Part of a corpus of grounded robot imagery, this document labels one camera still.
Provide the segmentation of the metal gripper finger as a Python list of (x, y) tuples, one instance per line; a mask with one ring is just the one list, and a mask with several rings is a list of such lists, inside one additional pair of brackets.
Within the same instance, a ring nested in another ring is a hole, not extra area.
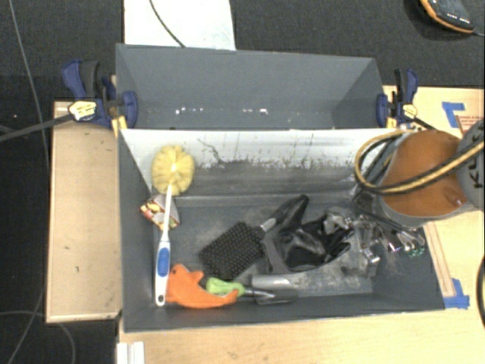
[(327, 210), (325, 218), (325, 231), (327, 234), (334, 234), (338, 230), (350, 231), (354, 228), (355, 215), (351, 209), (339, 206)]
[(348, 252), (349, 263), (343, 266), (343, 274), (345, 276), (375, 276), (380, 264), (380, 257), (374, 249), (376, 246), (376, 240), (353, 246)]

